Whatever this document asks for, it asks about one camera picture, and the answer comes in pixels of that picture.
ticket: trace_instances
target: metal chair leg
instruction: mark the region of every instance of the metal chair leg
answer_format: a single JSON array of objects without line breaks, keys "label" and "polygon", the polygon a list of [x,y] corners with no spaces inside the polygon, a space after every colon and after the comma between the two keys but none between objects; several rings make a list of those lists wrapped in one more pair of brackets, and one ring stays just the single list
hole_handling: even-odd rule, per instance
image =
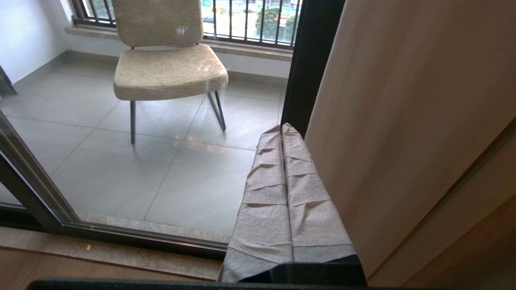
[{"label": "metal chair leg", "polygon": [[222,106],[220,105],[218,91],[215,91],[215,98],[217,99],[217,105],[215,105],[215,102],[213,101],[212,94],[210,92],[208,92],[209,102],[212,104],[212,108],[215,111],[215,115],[217,116],[217,120],[219,121],[220,127],[224,131],[225,130],[224,114],[222,113]]},{"label": "metal chair leg", "polygon": [[131,144],[134,145],[134,137],[135,137],[135,125],[136,125],[136,101],[131,102]]}]

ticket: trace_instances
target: window sill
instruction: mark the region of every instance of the window sill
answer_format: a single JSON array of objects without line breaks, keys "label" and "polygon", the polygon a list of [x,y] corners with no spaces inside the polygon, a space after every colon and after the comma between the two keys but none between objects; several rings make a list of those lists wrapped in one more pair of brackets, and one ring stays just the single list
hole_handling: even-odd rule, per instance
[{"label": "window sill", "polygon": [[[66,27],[65,32],[73,35],[97,37],[104,39],[120,40],[115,28],[94,27],[94,26],[73,26]],[[201,43],[209,45],[214,52],[251,56],[257,58],[267,58],[273,60],[292,61],[292,51],[276,49],[271,47],[248,45],[232,42],[222,42],[216,40],[201,40]]]}]

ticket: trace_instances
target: chair backrest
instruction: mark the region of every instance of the chair backrest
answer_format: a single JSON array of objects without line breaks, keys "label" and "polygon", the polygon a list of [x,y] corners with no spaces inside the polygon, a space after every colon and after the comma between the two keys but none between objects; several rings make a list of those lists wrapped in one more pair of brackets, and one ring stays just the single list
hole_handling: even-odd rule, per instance
[{"label": "chair backrest", "polygon": [[193,44],[202,39],[200,0],[112,0],[128,46]]}]

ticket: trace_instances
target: gray floor tile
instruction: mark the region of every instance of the gray floor tile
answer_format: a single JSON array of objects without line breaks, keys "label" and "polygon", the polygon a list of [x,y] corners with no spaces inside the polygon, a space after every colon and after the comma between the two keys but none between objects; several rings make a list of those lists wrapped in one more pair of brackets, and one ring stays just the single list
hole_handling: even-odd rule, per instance
[{"label": "gray floor tile", "polygon": [[6,96],[0,100],[0,109],[7,116],[23,112],[28,103],[33,101],[42,91],[59,82],[62,75],[49,74],[39,78],[32,85],[18,91],[18,95]]},{"label": "gray floor tile", "polygon": [[146,221],[231,234],[254,151],[183,141]]},{"label": "gray floor tile", "polygon": [[16,117],[8,119],[48,174],[52,174],[93,130]]},{"label": "gray floor tile", "polygon": [[278,121],[279,102],[221,95],[221,104],[226,130],[205,98],[185,140],[255,150],[260,135]]},{"label": "gray floor tile", "polygon": [[2,110],[14,117],[95,127],[119,101],[108,80],[57,73],[47,77],[54,80],[51,86],[36,96],[19,96],[14,106],[2,105]]},{"label": "gray floor tile", "polygon": [[52,179],[78,212],[143,220],[180,143],[95,129]]},{"label": "gray floor tile", "polygon": [[55,72],[103,78],[113,81],[116,68],[116,62],[99,62],[77,59],[64,63],[59,68],[57,68]]},{"label": "gray floor tile", "polygon": [[5,186],[0,183],[0,203],[22,205]]},{"label": "gray floor tile", "polygon": [[280,100],[281,86],[231,80],[222,93],[278,102]]},{"label": "gray floor tile", "polygon": [[[136,102],[136,133],[182,140],[203,95],[166,101]],[[119,102],[98,128],[130,132],[129,101]]]}]

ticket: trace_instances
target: window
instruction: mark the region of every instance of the window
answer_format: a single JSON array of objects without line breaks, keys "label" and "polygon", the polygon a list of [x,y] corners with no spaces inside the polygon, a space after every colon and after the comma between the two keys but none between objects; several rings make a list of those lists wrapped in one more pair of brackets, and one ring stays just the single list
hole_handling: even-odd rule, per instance
[{"label": "window", "polygon": [[[75,24],[116,27],[111,0],[73,0]],[[302,0],[201,0],[204,38],[293,49]]]}]

